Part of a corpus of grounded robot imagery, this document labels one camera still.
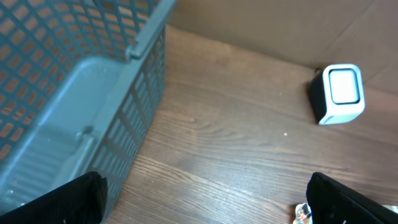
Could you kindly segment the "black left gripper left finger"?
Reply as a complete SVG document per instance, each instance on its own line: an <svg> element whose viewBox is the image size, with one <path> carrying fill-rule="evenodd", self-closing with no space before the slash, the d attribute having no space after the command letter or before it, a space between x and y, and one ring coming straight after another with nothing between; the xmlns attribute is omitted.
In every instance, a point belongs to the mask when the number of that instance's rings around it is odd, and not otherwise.
<svg viewBox="0 0 398 224"><path fill-rule="evenodd" d="M1 215L1 224L101 223L107 201L107 178L90 171Z"/></svg>

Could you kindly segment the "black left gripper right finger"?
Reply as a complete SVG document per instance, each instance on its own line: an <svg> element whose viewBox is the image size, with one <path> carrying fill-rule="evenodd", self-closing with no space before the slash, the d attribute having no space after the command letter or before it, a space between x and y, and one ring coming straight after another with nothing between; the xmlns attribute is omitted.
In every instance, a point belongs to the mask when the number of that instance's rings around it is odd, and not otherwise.
<svg viewBox="0 0 398 224"><path fill-rule="evenodd" d="M397 224L397 213L315 172L307 185L307 202L314 224Z"/></svg>

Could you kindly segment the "white red snack packet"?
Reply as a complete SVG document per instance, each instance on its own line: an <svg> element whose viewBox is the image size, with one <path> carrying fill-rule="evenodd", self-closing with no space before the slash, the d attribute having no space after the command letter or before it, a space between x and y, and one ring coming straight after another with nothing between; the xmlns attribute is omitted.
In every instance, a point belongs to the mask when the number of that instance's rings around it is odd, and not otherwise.
<svg viewBox="0 0 398 224"><path fill-rule="evenodd" d="M295 207L293 224L313 224L312 211L308 203L301 203Z"/></svg>

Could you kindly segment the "clear brown snack bag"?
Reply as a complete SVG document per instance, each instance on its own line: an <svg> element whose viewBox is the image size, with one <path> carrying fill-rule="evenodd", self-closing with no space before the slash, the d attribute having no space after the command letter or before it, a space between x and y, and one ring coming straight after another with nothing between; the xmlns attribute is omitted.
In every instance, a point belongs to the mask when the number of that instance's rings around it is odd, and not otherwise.
<svg viewBox="0 0 398 224"><path fill-rule="evenodd" d="M398 213L398 206L396 205L384 205L384 207L391 210L394 213Z"/></svg>

